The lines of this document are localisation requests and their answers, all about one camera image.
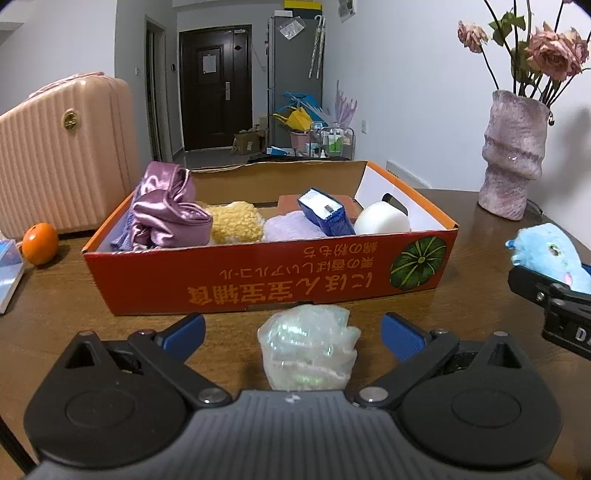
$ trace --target paper box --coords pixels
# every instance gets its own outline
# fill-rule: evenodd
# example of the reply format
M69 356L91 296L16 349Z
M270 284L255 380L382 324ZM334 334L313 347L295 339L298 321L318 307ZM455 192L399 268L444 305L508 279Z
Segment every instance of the paper box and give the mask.
M391 194L408 209L413 231L114 253L109 243L121 233L130 196L83 250L114 314L238 312L435 288L457 236L451 218L372 162L255 163L192 175L199 200L245 200L266 218L277 214L281 195L311 187L352 196L362 207Z
M261 151L261 136L258 132L244 132L236 134L232 153L238 155L252 155Z

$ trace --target pink flower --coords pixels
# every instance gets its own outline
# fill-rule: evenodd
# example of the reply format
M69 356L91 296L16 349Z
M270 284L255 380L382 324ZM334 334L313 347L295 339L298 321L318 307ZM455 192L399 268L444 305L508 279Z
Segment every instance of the pink flower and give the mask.
M482 53L482 42L488 42L488 36L482 27L473 23L465 24L461 20L457 23L457 37L473 53Z
M564 33L564 36L570 40L572 43L571 50L574 53L574 56L577 57L579 64L582 65L589 59L589 48L587 46L587 42L581 38L579 32L577 32L574 28L571 28L570 31Z
M581 72L573 42L565 35L558 35L546 22L543 30L536 27L525 51L531 55L527 59L530 68L545 73L553 80L563 82Z

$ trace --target ceiling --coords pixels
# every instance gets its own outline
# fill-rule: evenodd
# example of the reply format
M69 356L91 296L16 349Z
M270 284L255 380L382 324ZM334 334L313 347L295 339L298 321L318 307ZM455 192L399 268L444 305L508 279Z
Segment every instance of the ceiling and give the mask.
M30 18L36 0L13 0L0 12L0 45Z

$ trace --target floor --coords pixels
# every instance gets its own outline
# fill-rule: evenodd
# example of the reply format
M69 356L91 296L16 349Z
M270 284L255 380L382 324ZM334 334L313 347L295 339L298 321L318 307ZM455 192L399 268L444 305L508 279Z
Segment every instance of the floor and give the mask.
M185 168L226 167L245 164L250 157L250 155L232 155L230 152L230 148L181 151L174 156L174 162Z

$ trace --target cardboard box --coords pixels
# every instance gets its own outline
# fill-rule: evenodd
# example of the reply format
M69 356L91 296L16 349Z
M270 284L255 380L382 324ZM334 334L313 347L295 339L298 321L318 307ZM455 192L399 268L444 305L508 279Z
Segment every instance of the cardboard box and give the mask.
M244 132L235 135L232 153L237 153L238 155L253 155L260 151L261 135L259 135L259 132Z
M130 195L83 249L114 314L238 312L435 288L457 236L451 218L372 162L255 163L192 175L199 200L246 200L266 218L277 214L281 195L310 187L352 196L362 207L389 193L408 209L413 231L114 253L109 242L121 233Z

